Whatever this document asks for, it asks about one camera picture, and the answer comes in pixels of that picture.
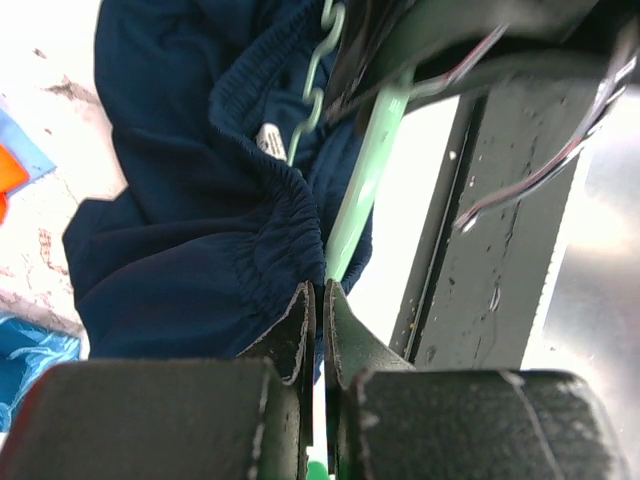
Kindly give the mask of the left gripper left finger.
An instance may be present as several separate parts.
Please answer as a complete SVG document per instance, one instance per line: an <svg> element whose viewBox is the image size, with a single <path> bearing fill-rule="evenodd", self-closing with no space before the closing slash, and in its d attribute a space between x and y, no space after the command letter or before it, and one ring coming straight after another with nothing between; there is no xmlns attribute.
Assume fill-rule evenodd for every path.
<svg viewBox="0 0 640 480"><path fill-rule="evenodd" d="M312 442L315 294L231 360L48 370L1 451L5 479L302 479Z"/></svg>

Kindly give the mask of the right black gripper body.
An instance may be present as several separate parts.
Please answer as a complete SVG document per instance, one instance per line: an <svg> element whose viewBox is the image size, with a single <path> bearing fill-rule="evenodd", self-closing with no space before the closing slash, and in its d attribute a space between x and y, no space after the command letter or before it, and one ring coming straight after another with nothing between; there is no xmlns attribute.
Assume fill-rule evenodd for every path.
<svg viewBox="0 0 640 480"><path fill-rule="evenodd" d="M349 1L324 91L329 122L368 122L377 93L408 69L422 88L448 73L499 26L507 30L439 101L514 79L603 79L624 26L639 25L636 1Z"/></svg>

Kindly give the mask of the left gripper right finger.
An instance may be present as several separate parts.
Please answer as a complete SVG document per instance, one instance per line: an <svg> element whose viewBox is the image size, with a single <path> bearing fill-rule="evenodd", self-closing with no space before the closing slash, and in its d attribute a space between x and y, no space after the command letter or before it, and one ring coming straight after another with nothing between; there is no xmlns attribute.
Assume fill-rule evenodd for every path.
<svg viewBox="0 0 640 480"><path fill-rule="evenodd" d="M323 299L327 455L339 479L626 479L601 401L564 371L419 370Z"/></svg>

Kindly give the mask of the mint green hanger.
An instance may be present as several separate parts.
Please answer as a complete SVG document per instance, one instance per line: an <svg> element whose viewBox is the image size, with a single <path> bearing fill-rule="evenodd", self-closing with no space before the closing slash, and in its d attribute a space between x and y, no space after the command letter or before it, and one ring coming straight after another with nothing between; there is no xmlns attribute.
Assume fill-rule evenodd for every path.
<svg viewBox="0 0 640 480"><path fill-rule="evenodd" d="M286 159L288 166L294 164L300 137L313 130L320 119L324 91L314 85L315 75L320 60L336 49L345 16L344 4L332 0L323 2L320 25L326 36L310 57L302 90L302 100L311 106L311 112L292 133ZM327 282L342 281L353 258L409 102L413 75L412 69L405 71L377 94L362 147L326 243Z"/></svg>

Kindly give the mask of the navy blue shorts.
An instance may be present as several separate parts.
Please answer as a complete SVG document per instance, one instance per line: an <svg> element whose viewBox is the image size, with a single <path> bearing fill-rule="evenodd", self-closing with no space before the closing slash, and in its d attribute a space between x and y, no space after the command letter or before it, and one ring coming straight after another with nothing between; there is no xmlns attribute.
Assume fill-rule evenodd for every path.
<svg viewBox="0 0 640 480"><path fill-rule="evenodd" d="M361 142L320 123L289 139L323 38L318 1L105 1L95 83L126 188L63 236L94 358L231 358L322 285L324 245Z"/></svg>

